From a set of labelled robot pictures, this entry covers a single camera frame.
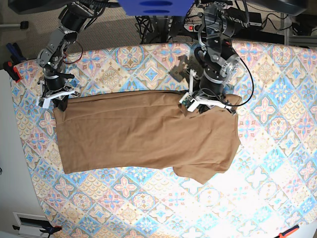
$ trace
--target patterned tablecloth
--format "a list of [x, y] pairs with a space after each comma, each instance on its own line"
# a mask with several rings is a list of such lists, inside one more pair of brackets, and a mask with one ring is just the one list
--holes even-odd
[[[179, 69], [195, 64], [193, 48], [90, 51], [67, 71], [82, 97], [183, 90], [188, 85]], [[52, 108], [35, 106], [42, 69], [33, 60], [18, 65], [23, 79], [11, 82], [17, 125], [39, 203], [63, 228], [56, 237], [257, 237], [317, 219], [317, 52], [246, 42], [234, 48], [250, 68], [255, 93], [238, 110], [241, 146], [230, 169], [206, 184], [178, 177], [172, 168], [64, 174]], [[244, 67], [231, 84], [245, 101], [252, 86]]]

